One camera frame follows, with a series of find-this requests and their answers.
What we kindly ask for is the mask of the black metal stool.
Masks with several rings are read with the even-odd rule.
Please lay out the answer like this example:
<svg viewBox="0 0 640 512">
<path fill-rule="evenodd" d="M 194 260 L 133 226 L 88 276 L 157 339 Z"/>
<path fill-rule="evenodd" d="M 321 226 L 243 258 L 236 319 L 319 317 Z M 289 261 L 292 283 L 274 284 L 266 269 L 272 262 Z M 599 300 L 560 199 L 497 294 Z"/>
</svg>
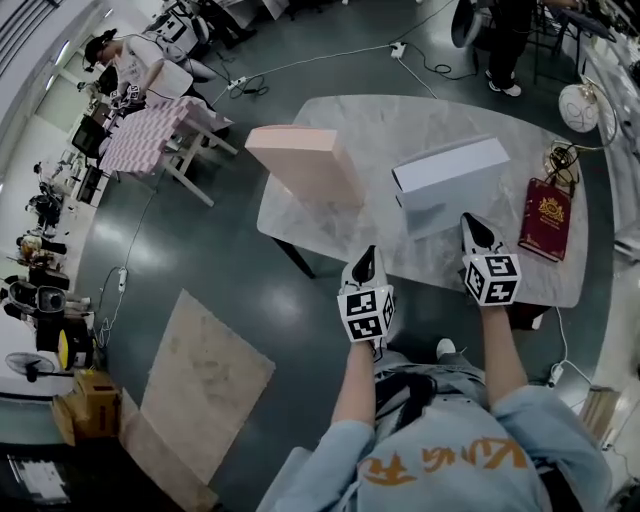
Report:
<svg viewBox="0 0 640 512">
<path fill-rule="evenodd" d="M 606 18 L 598 6 L 598 0 L 587 0 L 584 12 L 546 6 L 542 0 L 537 0 L 531 25 L 531 43 L 534 45 L 533 83 L 536 84 L 539 78 L 544 78 L 567 84 L 564 79 L 545 74 L 540 68 L 540 50 L 548 49 L 551 57 L 558 56 L 566 36 L 575 42 L 574 77 L 578 78 L 583 74 L 586 71 L 583 39 L 598 37 L 607 42 L 617 42 L 613 33 L 613 22 Z"/>
</svg>

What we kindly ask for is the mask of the brown cardboard box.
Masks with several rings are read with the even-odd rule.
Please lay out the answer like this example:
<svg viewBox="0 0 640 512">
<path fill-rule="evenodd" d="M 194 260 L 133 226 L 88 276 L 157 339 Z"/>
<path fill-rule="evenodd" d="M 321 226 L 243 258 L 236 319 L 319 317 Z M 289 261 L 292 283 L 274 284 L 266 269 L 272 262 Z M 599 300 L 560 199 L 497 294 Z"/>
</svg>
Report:
<svg viewBox="0 0 640 512">
<path fill-rule="evenodd" d="M 69 446 L 93 439 L 117 437 L 122 396 L 111 377 L 102 371 L 83 369 L 73 375 L 69 394 L 52 401 L 54 421 Z"/>
</svg>

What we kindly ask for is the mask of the white box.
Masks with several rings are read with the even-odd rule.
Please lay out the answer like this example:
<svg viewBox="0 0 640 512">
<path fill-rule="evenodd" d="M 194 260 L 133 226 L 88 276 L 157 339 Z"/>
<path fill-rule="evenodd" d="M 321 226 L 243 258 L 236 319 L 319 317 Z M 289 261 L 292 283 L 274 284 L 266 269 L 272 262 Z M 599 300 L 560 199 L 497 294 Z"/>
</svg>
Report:
<svg viewBox="0 0 640 512">
<path fill-rule="evenodd" d="M 487 216 L 510 157 L 498 138 L 479 135 L 420 153 L 391 170 L 413 240 L 453 228 L 463 213 Z"/>
</svg>

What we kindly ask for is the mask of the pink checkered table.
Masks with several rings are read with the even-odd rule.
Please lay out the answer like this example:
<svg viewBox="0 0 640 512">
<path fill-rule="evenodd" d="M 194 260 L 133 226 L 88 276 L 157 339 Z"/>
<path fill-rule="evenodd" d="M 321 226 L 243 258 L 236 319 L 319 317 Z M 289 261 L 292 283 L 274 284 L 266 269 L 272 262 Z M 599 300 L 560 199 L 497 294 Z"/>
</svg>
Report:
<svg viewBox="0 0 640 512">
<path fill-rule="evenodd" d="M 138 176 L 162 168 L 211 207 L 214 201 L 187 178 L 186 171 L 197 156 L 213 162 L 216 149 L 238 154 L 216 134 L 231 125 L 198 98 L 170 100 L 127 116 L 109 137 L 99 168 L 108 174 Z"/>
</svg>

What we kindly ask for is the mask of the person's right forearm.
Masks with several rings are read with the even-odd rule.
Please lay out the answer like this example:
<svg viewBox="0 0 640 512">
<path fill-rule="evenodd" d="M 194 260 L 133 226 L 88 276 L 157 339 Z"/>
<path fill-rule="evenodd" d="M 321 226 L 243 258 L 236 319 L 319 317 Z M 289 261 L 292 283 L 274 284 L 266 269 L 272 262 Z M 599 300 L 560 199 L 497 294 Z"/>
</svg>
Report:
<svg viewBox="0 0 640 512">
<path fill-rule="evenodd" d="M 502 307 L 480 308 L 485 386 L 491 408 L 511 393 L 528 385 L 527 374 L 513 338 L 509 317 Z"/>
</svg>

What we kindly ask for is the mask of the beige floor mat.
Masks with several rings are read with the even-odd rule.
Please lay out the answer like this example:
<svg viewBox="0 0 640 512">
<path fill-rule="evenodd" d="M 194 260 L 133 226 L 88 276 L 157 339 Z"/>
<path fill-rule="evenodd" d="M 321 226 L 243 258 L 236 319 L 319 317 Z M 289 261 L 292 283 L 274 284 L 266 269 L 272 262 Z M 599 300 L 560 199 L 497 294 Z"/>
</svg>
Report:
<svg viewBox="0 0 640 512">
<path fill-rule="evenodd" d="M 182 512 L 211 512 L 208 484 L 275 365 L 182 291 L 141 404 L 122 394 L 119 439 Z"/>
</svg>

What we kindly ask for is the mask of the black desk fan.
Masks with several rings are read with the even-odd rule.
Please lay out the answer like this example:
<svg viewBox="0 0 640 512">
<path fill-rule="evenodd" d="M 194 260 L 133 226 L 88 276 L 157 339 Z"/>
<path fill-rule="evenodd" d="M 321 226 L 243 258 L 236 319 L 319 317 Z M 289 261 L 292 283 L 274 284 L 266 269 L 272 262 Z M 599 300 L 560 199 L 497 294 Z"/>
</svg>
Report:
<svg viewBox="0 0 640 512">
<path fill-rule="evenodd" d="M 45 377 L 67 377 L 73 374 L 70 371 L 56 369 L 55 364 L 47 357 L 37 353 L 13 352 L 5 357 L 5 363 L 15 373 L 24 376 L 28 382 L 35 383 Z"/>
</svg>

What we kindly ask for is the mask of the light wooden plank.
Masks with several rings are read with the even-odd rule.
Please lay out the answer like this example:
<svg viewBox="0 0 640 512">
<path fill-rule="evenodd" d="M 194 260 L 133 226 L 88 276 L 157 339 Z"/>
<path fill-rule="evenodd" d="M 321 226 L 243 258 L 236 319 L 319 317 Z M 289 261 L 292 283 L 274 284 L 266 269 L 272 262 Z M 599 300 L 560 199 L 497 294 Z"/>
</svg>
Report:
<svg viewBox="0 0 640 512">
<path fill-rule="evenodd" d="M 602 442 L 610 431 L 610 423 L 615 415 L 620 396 L 619 391 L 603 386 L 591 386 L 587 393 L 579 418 L 599 442 Z"/>
</svg>

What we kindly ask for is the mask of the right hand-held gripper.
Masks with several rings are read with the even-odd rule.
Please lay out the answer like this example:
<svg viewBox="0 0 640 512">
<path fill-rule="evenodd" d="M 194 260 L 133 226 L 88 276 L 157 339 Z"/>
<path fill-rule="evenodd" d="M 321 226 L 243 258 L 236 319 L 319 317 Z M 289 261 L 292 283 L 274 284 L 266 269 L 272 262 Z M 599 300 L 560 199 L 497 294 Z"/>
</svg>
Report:
<svg viewBox="0 0 640 512">
<path fill-rule="evenodd" d="M 511 305 L 522 281 L 518 256 L 506 247 L 501 231 L 484 217 L 463 213 L 460 228 L 466 291 L 479 306 Z"/>
</svg>

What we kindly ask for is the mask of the pink box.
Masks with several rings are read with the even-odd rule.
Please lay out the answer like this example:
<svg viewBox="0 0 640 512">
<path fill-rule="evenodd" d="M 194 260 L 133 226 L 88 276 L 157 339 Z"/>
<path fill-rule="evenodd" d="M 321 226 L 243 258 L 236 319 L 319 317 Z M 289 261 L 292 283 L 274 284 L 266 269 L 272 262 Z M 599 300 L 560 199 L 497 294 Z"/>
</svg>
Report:
<svg viewBox="0 0 640 512">
<path fill-rule="evenodd" d="M 294 196 L 349 207 L 365 190 L 336 130 L 270 125 L 249 133 L 245 148 Z"/>
</svg>

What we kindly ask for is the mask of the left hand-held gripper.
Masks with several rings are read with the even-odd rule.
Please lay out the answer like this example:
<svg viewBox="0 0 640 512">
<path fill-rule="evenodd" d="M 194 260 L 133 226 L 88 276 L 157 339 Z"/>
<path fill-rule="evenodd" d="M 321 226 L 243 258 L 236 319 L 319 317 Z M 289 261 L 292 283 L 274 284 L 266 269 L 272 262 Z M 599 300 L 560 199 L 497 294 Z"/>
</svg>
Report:
<svg viewBox="0 0 640 512">
<path fill-rule="evenodd" d="M 337 302 L 351 343 L 368 342 L 374 350 L 386 347 L 396 306 L 394 287 L 387 282 L 376 245 L 369 245 L 345 266 Z"/>
</svg>

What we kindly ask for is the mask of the red hardcover book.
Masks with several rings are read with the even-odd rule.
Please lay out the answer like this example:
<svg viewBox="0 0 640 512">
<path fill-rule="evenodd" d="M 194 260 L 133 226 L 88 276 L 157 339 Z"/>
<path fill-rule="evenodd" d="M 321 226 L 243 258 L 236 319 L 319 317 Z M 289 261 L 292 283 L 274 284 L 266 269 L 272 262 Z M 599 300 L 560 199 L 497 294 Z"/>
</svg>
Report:
<svg viewBox="0 0 640 512">
<path fill-rule="evenodd" d="M 571 197 L 538 178 L 529 180 L 518 245 L 553 261 L 566 254 L 571 219 Z"/>
</svg>

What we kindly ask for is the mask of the grey standing fan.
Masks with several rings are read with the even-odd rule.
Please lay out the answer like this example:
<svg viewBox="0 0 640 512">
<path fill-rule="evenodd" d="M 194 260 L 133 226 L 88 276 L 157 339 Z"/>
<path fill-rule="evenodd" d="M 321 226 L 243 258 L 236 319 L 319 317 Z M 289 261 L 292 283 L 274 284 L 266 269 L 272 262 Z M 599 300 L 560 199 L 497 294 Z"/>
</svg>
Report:
<svg viewBox="0 0 640 512">
<path fill-rule="evenodd" d="M 456 48 L 470 46 L 478 36 L 484 11 L 490 0 L 458 0 L 451 24 L 451 39 Z"/>
</svg>

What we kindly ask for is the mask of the dark table leg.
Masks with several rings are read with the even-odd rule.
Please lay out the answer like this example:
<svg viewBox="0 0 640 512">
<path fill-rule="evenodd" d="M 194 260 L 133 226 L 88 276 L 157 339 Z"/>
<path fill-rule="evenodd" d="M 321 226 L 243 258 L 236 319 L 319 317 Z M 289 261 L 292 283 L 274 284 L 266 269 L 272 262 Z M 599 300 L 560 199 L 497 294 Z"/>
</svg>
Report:
<svg viewBox="0 0 640 512">
<path fill-rule="evenodd" d="M 295 264 L 295 266 L 309 279 L 315 279 L 316 275 L 311 267 L 304 260 L 293 244 L 278 238 L 272 238 L 276 245 L 286 254 L 286 256 Z"/>
<path fill-rule="evenodd" d="M 537 330 L 540 325 L 540 317 L 549 309 L 548 306 L 514 302 L 506 307 L 512 330 L 531 331 Z"/>
</svg>

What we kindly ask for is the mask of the person's left forearm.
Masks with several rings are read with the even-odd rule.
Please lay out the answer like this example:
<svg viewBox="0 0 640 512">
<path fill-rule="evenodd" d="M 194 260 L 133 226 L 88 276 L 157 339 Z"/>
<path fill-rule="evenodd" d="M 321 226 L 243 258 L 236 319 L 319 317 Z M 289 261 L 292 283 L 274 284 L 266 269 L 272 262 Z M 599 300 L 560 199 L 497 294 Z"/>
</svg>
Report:
<svg viewBox="0 0 640 512">
<path fill-rule="evenodd" d="M 374 425 L 376 413 L 374 356 L 368 342 L 353 343 L 331 423 L 356 421 Z"/>
</svg>

